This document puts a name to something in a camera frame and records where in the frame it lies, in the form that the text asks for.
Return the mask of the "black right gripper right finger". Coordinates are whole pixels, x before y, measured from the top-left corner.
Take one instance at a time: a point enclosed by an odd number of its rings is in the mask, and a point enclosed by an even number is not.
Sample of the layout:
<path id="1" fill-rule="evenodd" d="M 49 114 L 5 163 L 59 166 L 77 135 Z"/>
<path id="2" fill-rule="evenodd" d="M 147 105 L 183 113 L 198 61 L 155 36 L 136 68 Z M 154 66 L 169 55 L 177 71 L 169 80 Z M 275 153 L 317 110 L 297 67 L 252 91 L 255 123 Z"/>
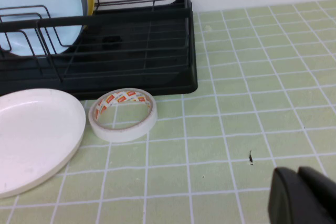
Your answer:
<path id="1" fill-rule="evenodd" d="M 311 167 L 299 167 L 298 174 L 329 215 L 335 216 L 335 182 Z"/>

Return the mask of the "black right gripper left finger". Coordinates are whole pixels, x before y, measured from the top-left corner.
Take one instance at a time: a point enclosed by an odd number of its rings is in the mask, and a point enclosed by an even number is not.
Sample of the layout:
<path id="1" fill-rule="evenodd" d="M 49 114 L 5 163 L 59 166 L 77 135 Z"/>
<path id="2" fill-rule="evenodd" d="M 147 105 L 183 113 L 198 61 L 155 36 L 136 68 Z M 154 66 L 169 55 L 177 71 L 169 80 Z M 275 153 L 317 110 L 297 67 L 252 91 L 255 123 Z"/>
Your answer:
<path id="1" fill-rule="evenodd" d="M 317 201 L 298 170 L 286 167 L 273 171 L 268 215 L 270 223 L 335 223 L 335 216 Z"/>

